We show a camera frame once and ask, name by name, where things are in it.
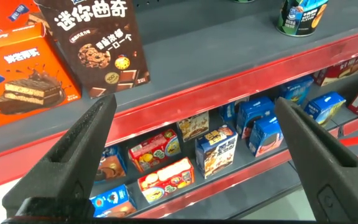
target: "metal shelf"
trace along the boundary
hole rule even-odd
[[[330,1],[316,33],[305,38],[275,30],[281,5],[276,0],[160,2],[137,11],[152,82],[117,93],[118,113],[107,144],[358,54],[358,2],[351,0]],[[92,102],[84,96],[1,127],[0,184],[24,175]]]

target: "chocolate bar image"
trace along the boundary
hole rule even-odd
[[[25,113],[27,111],[32,111],[41,107],[42,105],[35,103],[12,100],[5,98],[4,96],[0,96],[0,112],[2,114]]]
[[[11,100],[46,105],[59,100],[60,86],[31,79],[14,80],[5,83],[4,97]]]

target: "store shelf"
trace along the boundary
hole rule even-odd
[[[275,30],[276,0],[160,2],[137,12],[152,82],[116,94],[107,144],[358,54],[358,2],[351,0],[330,1],[316,33],[305,38]],[[24,175],[92,103],[84,96],[1,127],[0,184]]]
[[[358,137],[358,131],[350,137]],[[350,146],[349,149],[358,155],[358,145]],[[182,210],[167,215],[166,218],[236,219],[300,187],[300,179],[290,161],[198,203],[190,204]]]

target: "gray shelf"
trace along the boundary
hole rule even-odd
[[[152,81],[117,93],[117,111],[358,33],[358,2],[351,0],[331,0],[315,34],[304,38],[275,30],[278,0],[136,4]],[[0,152],[68,129],[93,102],[84,95],[80,101],[1,127]]]

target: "red shelf edge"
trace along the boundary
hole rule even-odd
[[[266,90],[357,54],[358,34],[120,112],[114,117],[106,145]],[[63,134],[0,153],[0,184],[24,175]]]

